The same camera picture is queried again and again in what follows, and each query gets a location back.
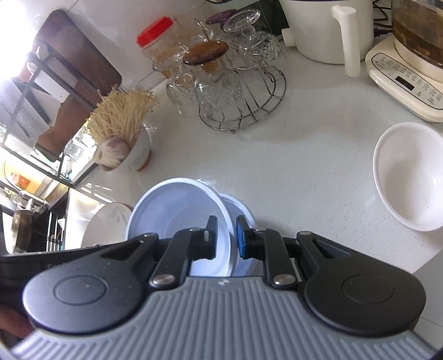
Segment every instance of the control panel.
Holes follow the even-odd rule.
[[[443,110],[443,94],[413,70],[380,52],[372,57],[371,62],[400,88],[424,104],[436,110]]]

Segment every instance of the human hand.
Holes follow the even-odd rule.
[[[21,339],[34,330],[27,318],[3,304],[0,304],[0,329]]]

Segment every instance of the digital display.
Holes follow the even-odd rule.
[[[402,84],[404,87],[407,87],[409,90],[414,90],[414,86],[410,83],[408,83],[405,79],[401,78],[400,76],[397,76],[395,78],[400,84]]]

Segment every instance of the black circular cover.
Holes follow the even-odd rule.
[[[124,262],[88,256],[35,276],[23,292],[30,318],[46,330],[92,334],[132,316],[144,299]]]
[[[348,257],[316,255],[315,262],[319,269],[306,282],[305,301],[339,331],[392,335],[413,328],[423,311],[424,289],[406,271],[354,251]]]

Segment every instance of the gray ridged panel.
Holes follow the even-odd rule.
[[[90,337],[36,331],[13,349],[22,360],[425,360],[411,331],[364,339],[314,318],[298,294],[261,278],[188,278],[151,295],[120,327]]]

